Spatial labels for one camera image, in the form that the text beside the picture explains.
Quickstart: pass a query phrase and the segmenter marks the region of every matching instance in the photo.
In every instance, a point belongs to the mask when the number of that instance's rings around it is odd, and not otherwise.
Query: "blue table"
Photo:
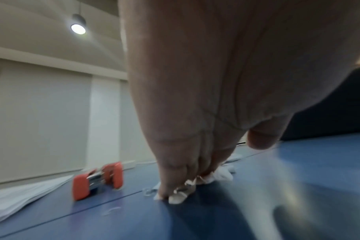
[[[0,223],[0,237],[360,239],[360,134],[250,155],[234,163],[233,182],[199,186],[178,206],[141,192],[158,182],[155,165],[126,171],[121,192],[77,203],[66,184]]]

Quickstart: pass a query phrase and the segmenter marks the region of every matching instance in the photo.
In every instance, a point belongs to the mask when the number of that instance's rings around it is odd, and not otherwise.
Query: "orange object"
[[[123,166],[121,162],[110,163],[102,167],[106,184],[113,184],[114,188],[123,186]]]
[[[88,177],[94,174],[97,169],[94,169],[88,173],[77,175],[73,178],[72,182],[72,196],[73,199],[78,201],[86,198],[90,194]]]

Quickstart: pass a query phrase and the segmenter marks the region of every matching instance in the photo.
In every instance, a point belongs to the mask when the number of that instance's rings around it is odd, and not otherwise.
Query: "table surface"
[[[236,152],[232,182],[181,205],[145,197],[159,178],[139,166],[122,190],[79,202],[65,184],[1,222],[0,239],[360,239],[360,134]]]

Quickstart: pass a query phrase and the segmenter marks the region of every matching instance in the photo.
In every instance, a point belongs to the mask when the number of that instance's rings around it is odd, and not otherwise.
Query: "hand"
[[[265,149],[360,57],[360,0],[120,0],[131,94],[161,188]]]

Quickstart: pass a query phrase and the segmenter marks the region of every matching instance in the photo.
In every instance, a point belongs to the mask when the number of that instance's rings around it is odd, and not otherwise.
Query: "white paper sheet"
[[[30,202],[54,191],[73,175],[0,190],[0,221],[5,220]]]

